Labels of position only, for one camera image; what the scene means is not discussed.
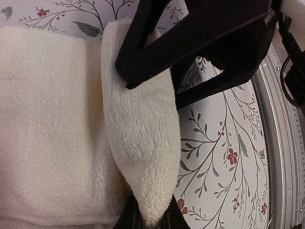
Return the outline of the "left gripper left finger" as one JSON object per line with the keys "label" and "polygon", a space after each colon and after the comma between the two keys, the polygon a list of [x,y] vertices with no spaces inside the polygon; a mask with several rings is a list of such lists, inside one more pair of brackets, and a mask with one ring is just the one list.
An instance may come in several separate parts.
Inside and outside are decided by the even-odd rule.
{"label": "left gripper left finger", "polygon": [[113,229],[143,229],[144,223],[139,210],[138,202],[131,194],[123,208],[122,214]]}

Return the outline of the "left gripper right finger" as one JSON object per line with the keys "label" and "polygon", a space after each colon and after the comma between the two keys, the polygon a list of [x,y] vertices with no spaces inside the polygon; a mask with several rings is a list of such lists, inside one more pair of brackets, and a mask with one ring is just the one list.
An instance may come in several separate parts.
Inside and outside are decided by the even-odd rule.
{"label": "left gripper right finger", "polygon": [[170,204],[159,221],[158,229],[188,229],[188,224],[179,209],[174,195],[172,195]]}

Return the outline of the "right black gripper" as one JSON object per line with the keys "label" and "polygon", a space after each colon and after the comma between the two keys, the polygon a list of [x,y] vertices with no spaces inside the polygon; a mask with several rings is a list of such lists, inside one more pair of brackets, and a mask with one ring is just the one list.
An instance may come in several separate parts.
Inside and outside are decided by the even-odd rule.
{"label": "right black gripper", "polygon": [[[271,1],[272,10],[264,18],[250,13],[190,13],[148,45],[149,23],[136,15],[117,56],[116,70],[126,88],[134,89],[171,67],[177,109],[240,86],[253,77],[267,55],[282,3]],[[208,61],[221,73],[178,92],[187,72],[204,70]]]}

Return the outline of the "cream white towel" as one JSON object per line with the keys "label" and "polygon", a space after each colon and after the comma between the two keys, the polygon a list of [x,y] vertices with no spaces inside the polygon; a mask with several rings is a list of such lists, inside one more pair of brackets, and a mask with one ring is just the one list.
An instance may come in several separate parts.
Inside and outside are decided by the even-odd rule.
{"label": "cream white towel", "polygon": [[133,90],[114,67],[131,22],[102,42],[0,30],[0,226],[110,229],[130,194],[158,227],[180,161],[168,70]]}

